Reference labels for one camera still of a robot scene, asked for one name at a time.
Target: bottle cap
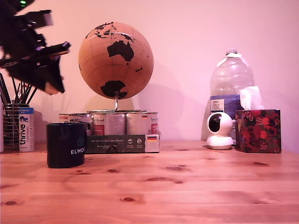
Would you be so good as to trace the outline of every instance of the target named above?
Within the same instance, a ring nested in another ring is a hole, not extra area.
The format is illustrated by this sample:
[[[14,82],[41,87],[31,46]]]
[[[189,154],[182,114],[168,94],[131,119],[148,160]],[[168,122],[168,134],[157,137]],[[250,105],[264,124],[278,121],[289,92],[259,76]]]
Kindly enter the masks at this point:
[[[227,50],[226,50],[225,55],[228,55],[228,54],[230,54],[230,53],[235,53],[235,54],[237,54],[238,52],[237,52],[237,49],[235,49],[235,48],[230,48],[230,49],[227,49]]]

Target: white tissue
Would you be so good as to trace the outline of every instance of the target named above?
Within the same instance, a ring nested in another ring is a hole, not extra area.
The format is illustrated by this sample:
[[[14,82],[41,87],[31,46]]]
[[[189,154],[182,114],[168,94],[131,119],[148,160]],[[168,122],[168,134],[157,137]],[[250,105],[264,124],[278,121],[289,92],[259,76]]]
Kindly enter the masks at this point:
[[[265,109],[257,86],[248,86],[240,90],[240,102],[244,110]]]

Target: plastic water bottle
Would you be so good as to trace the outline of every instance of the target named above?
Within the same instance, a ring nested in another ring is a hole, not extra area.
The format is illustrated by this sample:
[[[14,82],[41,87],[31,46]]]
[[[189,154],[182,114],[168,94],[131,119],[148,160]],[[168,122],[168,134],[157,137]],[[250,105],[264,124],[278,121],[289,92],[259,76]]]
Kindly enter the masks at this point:
[[[235,143],[235,111],[243,109],[240,90],[255,85],[252,70],[237,49],[226,51],[212,74],[210,85],[210,112],[225,112],[232,118],[234,126],[230,136]]]

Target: cork globe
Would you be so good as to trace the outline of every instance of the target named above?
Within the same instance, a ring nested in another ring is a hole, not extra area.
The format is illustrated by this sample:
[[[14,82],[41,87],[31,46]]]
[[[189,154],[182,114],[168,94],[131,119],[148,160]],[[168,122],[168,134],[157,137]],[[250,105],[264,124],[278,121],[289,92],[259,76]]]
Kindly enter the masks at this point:
[[[149,82],[154,58],[145,37],[131,26],[110,22],[87,34],[79,50],[87,85],[106,98],[130,98]]]

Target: globe stand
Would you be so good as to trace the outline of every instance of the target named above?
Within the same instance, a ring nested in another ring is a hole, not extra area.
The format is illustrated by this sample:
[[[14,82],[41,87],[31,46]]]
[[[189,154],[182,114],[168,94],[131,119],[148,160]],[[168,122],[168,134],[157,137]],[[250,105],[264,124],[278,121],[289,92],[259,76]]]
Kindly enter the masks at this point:
[[[87,111],[88,113],[92,113],[92,112],[95,112],[95,113],[110,113],[110,112],[146,112],[146,111],[142,111],[142,110],[120,110],[118,111],[118,100],[119,100],[119,92],[115,92],[115,107],[114,109],[107,109],[107,110],[90,110],[90,111]]]

